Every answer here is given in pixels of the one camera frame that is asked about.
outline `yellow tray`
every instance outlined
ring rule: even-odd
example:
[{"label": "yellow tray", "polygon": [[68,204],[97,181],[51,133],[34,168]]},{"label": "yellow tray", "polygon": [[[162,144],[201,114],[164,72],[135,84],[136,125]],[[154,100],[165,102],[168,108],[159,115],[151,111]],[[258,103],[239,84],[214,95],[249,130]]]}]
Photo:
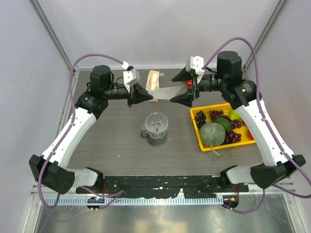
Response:
[{"label": "yellow tray", "polygon": [[[206,115],[206,122],[212,122],[211,118],[209,117],[209,111],[211,110],[223,110],[225,115],[230,115],[232,108],[230,106],[229,103],[222,103],[222,104],[217,104],[217,105],[210,105],[210,106],[204,106],[204,107],[198,107],[198,108],[191,108],[190,109],[190,115],[191,115],[191,120],[193,122],[193,126],[195,129],[195,133],[196,136],[198,138],[199,141],[199,146],[201,151],[211,151],[212,149],[210,148],[210,146],[205,145],[204,143],[202,143],[201,138],[200,138],[200,130],[198,129],[198,127],[196,126],[194,117],[196,116],[197,112],[203,111]],[[248,128],[246,125],[242,126],[241,128],[236,128],[233,130],[236,133],[240,133],[242,134],[241,137],[241,141],[238,143],[233,143],[233,144],[228,144],[228,145],[223,145],[223,146],[217,146],[217,147],[213,147],[215,150],[218,149],[224,149],[224,148],[230,148],[230,147],[238,147],[238,146],[244,146],[244,145],[249,145],[249,144],[254,144],[256,143],[255,140],[251,139],[248,136]]]}]

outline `melon stem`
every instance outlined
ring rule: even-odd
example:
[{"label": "melon stem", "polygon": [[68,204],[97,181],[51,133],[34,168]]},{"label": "melon stem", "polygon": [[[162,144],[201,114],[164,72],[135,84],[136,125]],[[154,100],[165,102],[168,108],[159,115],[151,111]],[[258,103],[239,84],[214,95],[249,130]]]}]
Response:
[{"label": "melon stem", "polygon": [[217,154],[218,156],[221,156],[221,154],[217,153],[217,152],[214,150],[214,148],[213,148],[212,145],[210,145],[210,148],[212,149],[212,151],[213,151],[215,154]]}]

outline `cantaloupe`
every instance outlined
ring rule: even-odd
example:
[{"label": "cantaloupe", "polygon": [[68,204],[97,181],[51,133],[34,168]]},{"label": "cantaloupe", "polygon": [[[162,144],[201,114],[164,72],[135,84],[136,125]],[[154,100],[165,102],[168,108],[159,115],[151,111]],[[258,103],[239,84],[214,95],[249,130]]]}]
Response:
[{"label": "cantaloupe", "polygon": [[224,142],[225,129],[222,125],[218,123],[207,123],[203,125],[200,129],[200,138],[204,144],[209,145],[214,151],[213,146],[219,146]]}]

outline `robotic arm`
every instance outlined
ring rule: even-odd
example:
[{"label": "robotic arm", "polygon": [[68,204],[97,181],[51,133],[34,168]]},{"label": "robotic arm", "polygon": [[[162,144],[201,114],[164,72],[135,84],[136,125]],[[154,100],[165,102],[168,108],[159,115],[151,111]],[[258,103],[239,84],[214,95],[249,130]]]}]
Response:
[{"label": "robotic arm", "polygon": [[[266,119],[263,119],[256,102],[256,85],[250,80],[242,78],[242,59],[234,51],[223,51],[217,56],[217,71],[204,74],[201,69],[204,60],[201,57],[191,57],[186,67],[175,76],[172,81],[192,80],[192,88],[187,92],[170,99],[171,102],[192,107],[192,101],[199,98],[200,92],[220,91],[225,101],[236,109],[253,135],[262,155],[263,163],[257,166],[233,166],[223,172],[221,177],[225,186],[237,183],[255,183],[266,189],[271,185],[287,178],[296,171],[294,165],[284,156],[283,152],[291,155],[293,160],[301,167],[306,161],[303,155],[295,155],[285,144],[275,128],[260,99]],[[284,151],[272,137],[266,123],[270,123],[276,137],[282,144]]]},{"label": "robotic arm", "polygon": [[[114,82],[114,76],[108,66],[96,66],[90,75],[88,89],[75,104],[76,119],[71,130],[58,146],[45,169],[42,184],[60,194],[67,193],[72,187],[89,186],[98,191],[104,184],[103,174],[92,168],[67,169],[73,151],[88,129],[98,120],[107,108],[109,100],[127,100],[132,104],[152,100],[153,96],[139,85],[139,73],[129,67],[123,72],[124,84]],[[54,145],[63,137],[71,125],[71,118],[54,142],[39,157],[33,155],[29,164],[35,180],[38,181],[43,163],[46,161]]]}]

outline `fruit tray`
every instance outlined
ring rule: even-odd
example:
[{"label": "fruit tray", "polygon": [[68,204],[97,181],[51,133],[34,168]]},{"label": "fruit tray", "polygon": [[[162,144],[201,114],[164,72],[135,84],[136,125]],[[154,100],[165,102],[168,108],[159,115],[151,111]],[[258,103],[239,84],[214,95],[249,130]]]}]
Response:
[{"label": "fruit tray", "polygon": [[[201,151],[211,151],[212,149],[210,148],[209,145],[205,145],[202,143],[201,138],[200,138],[200,129],[198,129],[196,123],[195,123],[195,116],[197,115],[197,112],[203,111],[203,113],[206,115],[206,122],[212,122],[210,116],[209,116],[209,111],[220,111],[223,110],[224,115],[229,116],[232,108],[229,103],[222,103],[222,104],[217,104],[217,105],[210,105],[210,106],[204,106],[204,107],[198,107],[198,108],[191,108],[190,109],[190,115],[191,115],[191,121],[193,122],[193,126],[195,129],[196,136],[199,141],[199,146]],[[256,143],[254,139],[250,138],[248,134],[248,127],[246,125],[241,126],[241,128],[236,128],[233,129],[234,132],[240,133],[241,136],[241,141],[232,143],[232,144],[227,144],[227,145],[222,145],[222,146],[214,146],[214,150],[218,149],[224,149],[224,148],[230,148],[230,147],[238,147],[238,146],[244,146],[244,145],[249,145],[249,144],[254,144]]]}]

